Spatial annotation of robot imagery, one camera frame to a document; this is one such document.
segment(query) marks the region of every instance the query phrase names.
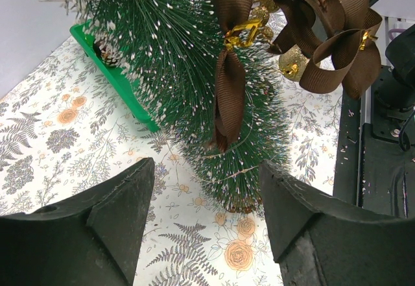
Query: white surface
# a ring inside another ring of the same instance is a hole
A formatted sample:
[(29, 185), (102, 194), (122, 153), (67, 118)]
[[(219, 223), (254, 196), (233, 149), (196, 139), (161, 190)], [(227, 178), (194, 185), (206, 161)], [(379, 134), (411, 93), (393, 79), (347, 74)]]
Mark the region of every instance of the white surface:
[(0, 0), (0, 15), (1, 98), (69, 37), (75, 17), (38, 0)]
[(373, 9), (381, 16), (415, 20), (415, 0), (380, 0)]

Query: fern leaf print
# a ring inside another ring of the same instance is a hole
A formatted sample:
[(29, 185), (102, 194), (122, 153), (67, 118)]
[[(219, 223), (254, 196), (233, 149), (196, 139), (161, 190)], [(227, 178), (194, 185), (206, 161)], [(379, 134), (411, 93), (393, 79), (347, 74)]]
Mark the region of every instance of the fern leaf print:
[(185, 226), (174, 223), (183, 234), (165, 233), (159, 237), (169, 239), (174, 244), (162, 250), (147, 266), (166, 262), (170, 266), (160, 271), (149, 286), (209, 286), (205, 274), (215, 276), (218, 270), (208, 261), (203, 244), (210, 241), (199, 232), (206, 226), (196, 223)]

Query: botanical pattern tablecloth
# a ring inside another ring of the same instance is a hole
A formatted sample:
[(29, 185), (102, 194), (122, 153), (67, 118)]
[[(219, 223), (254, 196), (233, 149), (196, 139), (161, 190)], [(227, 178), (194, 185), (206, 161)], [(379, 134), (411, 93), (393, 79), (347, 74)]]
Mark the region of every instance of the botanical pattern tablecloth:
[[(292, 174), (331, 193), (341, 89), (312, 95), (281, 84)], [(135, 285), (161, 285), (172, 264), (172, 285), (181, 285), (198, 257), (205, 270), (193, 285), (280, 285), (264, 220), (214, 211), (174, 147), (132, 117), (74, 39), (1, 100), (0, 133), (0, 214), (34, 211), (152, 157), (156, 182)], [(201, 249), (185, 255), (190, 240)]]

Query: brown grosgrain ribbon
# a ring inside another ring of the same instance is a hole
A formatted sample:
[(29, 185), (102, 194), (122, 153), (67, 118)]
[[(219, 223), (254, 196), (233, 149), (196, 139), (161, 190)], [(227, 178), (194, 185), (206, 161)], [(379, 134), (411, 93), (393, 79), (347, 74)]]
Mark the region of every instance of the brown grosgrain ribbon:
[[(380, 72), (381, 59), (372, 38), (382, 19), (369, 9), (369, 0), (323, 0), (322, 6), (315, 0), (274, 2), (284, 11), (287, 26), (270, 51), (281, 54), (296, 44), (311, 55), (300, 80), (302, 88), (329, 93), (342, 84), (350, 97), (358, 99), (373, 84)], [(311, 30), (315, 16), (326, 30), (325, 42)], [(335, 70), (320, 69), (317, 64), (330, 55)]]
[[(245, 23), (254, 0), (213, 0), (219, 25), (225, 36)], [(221, 152), (238, 140), (244, 113), (245, 70), (229, 45), (220, 52), (215, 77), (213, 142)]]

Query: gold glitter ornament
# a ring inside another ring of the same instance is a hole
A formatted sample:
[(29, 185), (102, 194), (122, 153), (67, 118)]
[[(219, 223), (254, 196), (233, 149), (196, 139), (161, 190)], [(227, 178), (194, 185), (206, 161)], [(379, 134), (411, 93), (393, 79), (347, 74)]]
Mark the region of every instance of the gold glitter ornament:
[(270, 19), (270, 13), (265, 6), (257, 6), (251, 11), (252, 19), (260, 19), (266, 25)]
[(278, 66), (282, 75), (293, 82), (299, 82), (309, 59), (295, 45), (285, 54), (279, 56)]
[(267, 43), (270, 43), (272, 41), (272, 39), (274, 38), (274, 31), (268, 26), (263, 27), (261, 29), (261, 34), (262, 34), (263, 39)]
[(279, 6), (273, 0), (259, 0), (259, 5), (264, 6), (268, 12), (277, 12)]

